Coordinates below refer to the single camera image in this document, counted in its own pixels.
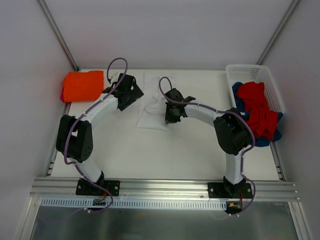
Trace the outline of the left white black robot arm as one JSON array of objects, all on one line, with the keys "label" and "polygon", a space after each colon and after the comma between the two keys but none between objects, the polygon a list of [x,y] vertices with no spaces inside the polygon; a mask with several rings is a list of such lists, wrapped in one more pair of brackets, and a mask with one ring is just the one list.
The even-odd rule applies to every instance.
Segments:
[{"label": "left white black robot arm", "polygon": [[84,112],[61,117],[56,150],[62,153],[66,165],[74,165],[80,179],[76,194],[109,196],[109,184],[103,171],[91,158],[94,149],[93,128],[108,114],[124,111],[143,96],[134,76],[121,73],[116,82],[103,90],[99,98]]}]

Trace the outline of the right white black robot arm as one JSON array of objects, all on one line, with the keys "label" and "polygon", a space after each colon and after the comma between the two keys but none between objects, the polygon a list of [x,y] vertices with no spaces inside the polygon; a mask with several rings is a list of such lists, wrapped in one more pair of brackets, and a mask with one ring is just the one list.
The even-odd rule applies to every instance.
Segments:
[{"label": "right white black robot arm", "polygon": [[243,176],[243,156],[252,140],[252,134],[237,108],[214,110],[194,97],[186,98],[173,88],[164,94],[167,103],[165,123],[174,124],[181,118],[192,118],[214,127],[220,148],[226,154],[226,170],[222,183],[209,183],[210,198],[251,199],[252,187]]}]

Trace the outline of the white t shirt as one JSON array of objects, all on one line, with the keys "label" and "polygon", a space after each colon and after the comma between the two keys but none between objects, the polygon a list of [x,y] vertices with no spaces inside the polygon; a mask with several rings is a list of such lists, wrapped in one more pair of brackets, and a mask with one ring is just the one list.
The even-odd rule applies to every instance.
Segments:
[{"label": "white t shirt", "polygon": [[143,96],[140,99],[137,128],[159,131],[169,129],[165,123],[167,100],[159,89],[160,78],[150,72],[143,75]]}]

